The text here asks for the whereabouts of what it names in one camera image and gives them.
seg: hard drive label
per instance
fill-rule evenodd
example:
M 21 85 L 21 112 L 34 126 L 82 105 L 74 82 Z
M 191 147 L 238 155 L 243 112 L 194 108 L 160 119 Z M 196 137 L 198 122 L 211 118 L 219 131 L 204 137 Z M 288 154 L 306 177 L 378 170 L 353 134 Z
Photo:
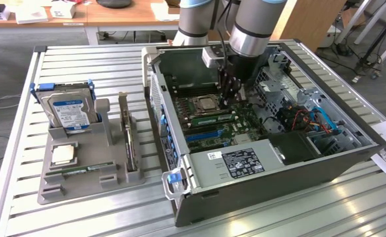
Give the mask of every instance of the hard drive label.
M 68 130 L 80 130 L 88 127 L 88 117 L 84 111 L 82 100 L 68 100 L 54 102 L 54 108 L 62 126 Z
M 222 154 L 222 157 L 234 179 L 264 171 L 252 148 Z

